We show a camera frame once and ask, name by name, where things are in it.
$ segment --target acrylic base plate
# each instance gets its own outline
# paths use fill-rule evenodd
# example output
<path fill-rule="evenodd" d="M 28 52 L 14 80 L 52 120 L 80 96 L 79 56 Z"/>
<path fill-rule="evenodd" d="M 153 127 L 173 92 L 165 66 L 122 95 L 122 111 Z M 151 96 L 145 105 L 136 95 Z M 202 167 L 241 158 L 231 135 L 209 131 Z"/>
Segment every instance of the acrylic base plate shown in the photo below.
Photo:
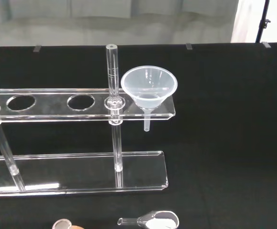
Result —
<path fill-rule="evenodd" d="M 163 190 L 168 187 L 162 151 L 123 152 L 115 173 L 113 153 L 14 156 L 25 183 L 19 192 L 0 156 L 0 196 Z"/>

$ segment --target funnel stem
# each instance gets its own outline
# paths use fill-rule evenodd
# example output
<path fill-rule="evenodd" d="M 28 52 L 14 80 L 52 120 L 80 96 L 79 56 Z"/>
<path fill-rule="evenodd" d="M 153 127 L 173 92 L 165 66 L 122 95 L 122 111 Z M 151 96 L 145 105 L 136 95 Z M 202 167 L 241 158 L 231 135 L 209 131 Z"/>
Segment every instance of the funnel stem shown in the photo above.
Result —
<path fill-rule="evenodd" d="M 150 109 L 143 109 L 144 110 L 144 131 L 148 132 L 150 130 L 150 118 L 151 118 L 151 112 Z"/>
<path fill-rule="evenodd" d="M 120 218 L 117 222 L 118 225 L 137 225 L 135 218 Z"/>

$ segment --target circular hole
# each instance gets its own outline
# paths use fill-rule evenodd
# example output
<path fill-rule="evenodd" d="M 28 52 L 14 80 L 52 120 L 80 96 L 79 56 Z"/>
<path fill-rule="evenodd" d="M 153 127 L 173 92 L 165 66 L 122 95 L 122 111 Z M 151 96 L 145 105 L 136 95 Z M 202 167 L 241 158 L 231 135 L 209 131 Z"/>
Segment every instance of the circular hole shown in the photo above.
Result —
<path fill-rule="evenodd" d="M 12 111 L 25 111 L 32 108 L 36 103 L 31 94 L 19 94 L 11 97 L 7 101 L 7 107 Z"/>
<path fill-rule="evenodd" d="M 95 99 L 89 94 L 75 94 L 67 100 L 67 105 L 75 111 L 85 111 L 95 103 Z"/>

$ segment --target funnel rim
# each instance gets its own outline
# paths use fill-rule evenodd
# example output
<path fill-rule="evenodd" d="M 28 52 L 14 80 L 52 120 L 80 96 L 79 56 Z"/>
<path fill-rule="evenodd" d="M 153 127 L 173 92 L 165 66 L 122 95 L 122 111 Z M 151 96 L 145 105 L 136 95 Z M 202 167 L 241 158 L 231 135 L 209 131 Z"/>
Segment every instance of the funnel rim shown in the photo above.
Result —
<path fill-rule="evenodd" d="M 126 77 L 133 71 L 135 70 L 138 70 L 138 69 L 143 69 L 143 68 L 153 68 L 153 69 L 158 69 L 158 70 L 162 70 L 163 72 L 166 72 L 168 73 L 168 75 L 173 79 L 173 82 L 174 82 L 174 88 L 171 92 L 169 92 L 167 95 L 165 96 L 162 96 L 162 97 L 158 97 L 158 98 L 152 98 L 152 99 L 147 99 L 147 98 L 141 98 L 141 97 L 138 97 L 136 95 L 133 95 L 131 92 L 129 92 L 125 86 L 124 86 L 124 81 L 126 79 Z M 171 96 L 177 89 L 177 80 L 176 80 L 176 77 L 171 73 L 169 72 L 168 70 L 166 70 L 165 68 L 161 68 L 161 67 L 157 67 L 157 66 L 152 66 L 152 65 L 144 65 L 144 66 L 138 66 L 138 67 L 135 67 L 135 68 L 132 68 L 130 70 L 128 70 L 121 78 L 121 87 L 122 89 L 124 90 L 124 92 L 126 92 L 128 95 L 130 95 L 132 98 L 135 98 L 135 99 L 138 99 L 138 100 L 143 100 L 143 101 L 158 101 L 158 100 L 162 100 L 164 98 L 168 98 L 169 96 Z"/>

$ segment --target plastic funnel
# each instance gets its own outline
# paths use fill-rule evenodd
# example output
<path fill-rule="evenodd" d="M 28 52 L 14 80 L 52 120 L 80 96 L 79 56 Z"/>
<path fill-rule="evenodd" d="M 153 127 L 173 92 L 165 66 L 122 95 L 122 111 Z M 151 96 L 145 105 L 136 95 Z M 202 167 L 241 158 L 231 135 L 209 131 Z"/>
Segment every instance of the plastic funnel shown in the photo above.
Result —
<path fill-rule="evenodd" d="M 145 115 L 144 130 L 150 129 L 149 114 L 177 88 L 175 76 L 164 68 L 140 66 L 127 71 L 121 79 L 124 92 L 132 97 Z"/>

